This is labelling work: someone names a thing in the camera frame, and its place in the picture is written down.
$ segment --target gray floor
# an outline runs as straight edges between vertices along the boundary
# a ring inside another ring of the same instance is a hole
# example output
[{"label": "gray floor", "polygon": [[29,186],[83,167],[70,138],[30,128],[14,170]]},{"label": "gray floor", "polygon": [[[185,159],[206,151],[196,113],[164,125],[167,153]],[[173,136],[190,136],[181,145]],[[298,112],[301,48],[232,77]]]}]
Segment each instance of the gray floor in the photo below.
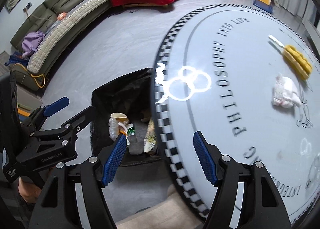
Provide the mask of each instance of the gray floor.
[{"label": "gray floor", "polygon": [[[90,105],[94,89],[124,74],[153,67],[158,47],[171,26],[188,12],[218,4],[252,6],[252,0],[179,0],[171,8],[130,9],[104,19],[71,52],[59,67],[43,96],[50,104],[63,96],[70,105],[50,117],[45,129],[58,128],[73,115]],[[275,7],[275,16],[306,40],[301,20],[283,8]],[[78,158],[68,164],[82,163],[91,156],[90,131],[78,134]],[[115,180],[104,189],[104,196],[115,221],[166,199],[171,181],[161,162],[120,168]],[[78,206],[83,228],[89,228],[81,185],[77,185]]]}]

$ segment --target yellow sponge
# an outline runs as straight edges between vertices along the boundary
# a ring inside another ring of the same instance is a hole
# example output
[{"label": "yellow sponge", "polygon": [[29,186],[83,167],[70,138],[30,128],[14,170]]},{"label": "yellow sponge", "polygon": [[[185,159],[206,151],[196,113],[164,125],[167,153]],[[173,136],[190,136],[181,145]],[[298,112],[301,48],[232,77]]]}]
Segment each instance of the yellow sponge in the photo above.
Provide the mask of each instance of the yellow sponge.
[{"label": "yellow sponge", "polygon": [[286,45],[282,55],[301,79],[306,80],[309,78],[312,72],[312,65],[294,46]]}]

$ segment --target wall outlet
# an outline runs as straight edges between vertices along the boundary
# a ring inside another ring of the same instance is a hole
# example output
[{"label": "wall outlet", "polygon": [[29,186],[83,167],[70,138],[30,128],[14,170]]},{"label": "wall outlet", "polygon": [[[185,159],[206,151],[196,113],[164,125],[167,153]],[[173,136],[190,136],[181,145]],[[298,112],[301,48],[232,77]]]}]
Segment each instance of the wall outlet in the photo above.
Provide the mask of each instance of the wall outlet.
[{"label": "wall outlet", "polygon": [[29,3],[26,5],[26,7],[23,9],[24,13],[26,13],[31,6],[32,6],[32,3],[29,2]]}]

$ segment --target plastic wrapper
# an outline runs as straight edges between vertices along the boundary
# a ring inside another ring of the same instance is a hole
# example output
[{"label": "plastic wrapper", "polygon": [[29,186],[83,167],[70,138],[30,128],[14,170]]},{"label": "plastic wrapper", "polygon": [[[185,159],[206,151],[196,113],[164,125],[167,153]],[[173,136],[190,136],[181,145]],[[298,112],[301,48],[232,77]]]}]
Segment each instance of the plastic wrapper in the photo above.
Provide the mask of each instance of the plastic wrapper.
[{"label": "plastic wrapper", "polygon": [[109,134],[113,141],[115,141],[119,135],[119,123],[115,118],[109,119]]},{"label": "plastic wrapper", "polygon": [[149,121],[147,134],[144,139],[143,152],[153,155],[155,154],[156,149],[157,149],[157,139],[156,139],[156,132],[155,132],[155,124],[153,122],[153,119],[151,119]]}]

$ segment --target blue gripper pad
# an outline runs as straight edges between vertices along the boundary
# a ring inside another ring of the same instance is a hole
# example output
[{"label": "blue gripper pad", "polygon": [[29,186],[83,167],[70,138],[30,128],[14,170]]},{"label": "blue gripper pad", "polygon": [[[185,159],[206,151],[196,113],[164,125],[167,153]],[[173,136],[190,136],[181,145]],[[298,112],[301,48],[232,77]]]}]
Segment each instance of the blue gripper pad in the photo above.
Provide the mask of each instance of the blue gripper pad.
[{"label": "blue gripper pad", "polygon": [[193,147],[196,150],[206,179],[214,185],[218,180],[216,176],[216,165],[198,132],[193,134]]},{"label": "blue gripper pad", "polygon": [[56,102],[50,104],[49,106],[47,106],[43,112],[43,116],[51,117],[53,114],[67,107],[68,105],[69,105],[69,98],[63,97],[57,100]]},{"label": "blue gripper pad", "polygon": [[103,169],[102,183],[107,186],[115,178],[116,171],[127,148],[127,137],[122,135]]}]

